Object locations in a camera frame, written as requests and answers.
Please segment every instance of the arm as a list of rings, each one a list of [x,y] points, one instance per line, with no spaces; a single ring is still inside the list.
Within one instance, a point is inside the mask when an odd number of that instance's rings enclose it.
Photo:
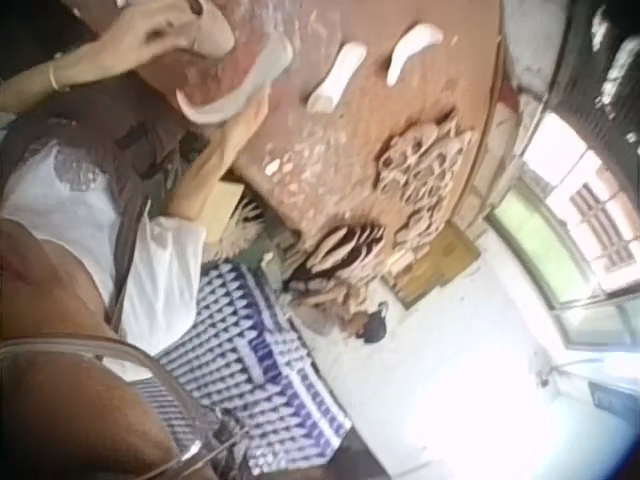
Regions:
[[[188,47],[196,25],[196,17],[182,0],[130,7],[97,41],[0,85],[0,111],[24,113],[56,90],[114,77],[158,55]]]
[[[266,89],[225,125],[222,139],[212,141],[187,170],[169,198],[165,216],[197,223],[211,190],[260,128],[268,111],[269,90]]]

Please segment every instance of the white shirt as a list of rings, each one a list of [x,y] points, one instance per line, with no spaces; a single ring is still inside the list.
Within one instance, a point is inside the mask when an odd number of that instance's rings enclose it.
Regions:
[[[56,242],[85,265],[105,305],[114,304],[114,252],[120,217],[107,178],[93,174],[90,188],[73,191],[58,179],[56,161],[73,150],[51,143],[9,179],[0,214],[41,240]],[[156,355],[193,325],[206,230],[183,220],[145,215],[125,294],[122,326],[129,343]],[[127,381],[144,369],[105,362]]]

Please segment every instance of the person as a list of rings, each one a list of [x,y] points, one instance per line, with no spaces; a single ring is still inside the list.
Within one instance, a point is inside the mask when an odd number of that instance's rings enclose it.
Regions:
[[[102,338],[156,355],[193,324],[206,234],[198,219],[263,123],[269,95],[224,125],[164,213],[148,218],[142,178],[161,168],[185,124],[122,74],[189,48],[196,29],[183,0],[132,6],[98,40],[0,86],[0,111],[17,115],[0,143],[0,351],[53,335],[38,348],[68,336],[69,351],[85,351],[86,338]],[[174,462],[166,428],[129,383],[149,365],[97,353],[2,361],[2,478],[137,478]]]

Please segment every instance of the workshop table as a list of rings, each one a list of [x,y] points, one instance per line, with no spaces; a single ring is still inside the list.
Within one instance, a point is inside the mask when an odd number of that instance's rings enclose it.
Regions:
[[[118,14],[114,0],[63,2],[98,32]],[[391,137],[453,107],[458,108],[462,128],[483,132],[501,41],[500,0],[214,3],[236,34],[237,47],[229,56],[218,62],[175,52],[141,67],[140,75],[174,105],[177,88],[194,103],[209,103],[242,81],[269,32],[285,32],[295,58],[274,84],[269,118],[235,170],[307,243],[336,222],[377,218],[388,227],[389,253],[393,233],[410,212],[399,200],[375,194],[378,157]],[[441,28],[444,42],[412,58],[398,84],[389,88],[386,69],[393,48],[420,22]],[[354,40],[364,42],[369,51],[342,102],[329,115],[307,113],[306,100],[330,70],[341,45]],[[449,215],[469,177],[477,143],[457,174]],[[278,164],[272,175],[265,172]]]

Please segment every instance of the hand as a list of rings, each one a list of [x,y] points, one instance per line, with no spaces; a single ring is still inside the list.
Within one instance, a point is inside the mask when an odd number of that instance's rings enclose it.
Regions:
[[[124,10],[94,43],[55,65],[62,86],[113,77],[195,41],[197,17],[185,0],[155,0]]]
[[[247,105],[230,119],[223,129],[225,157],[235,157],[264,123],[269,113],[271,86],[265,87]]]

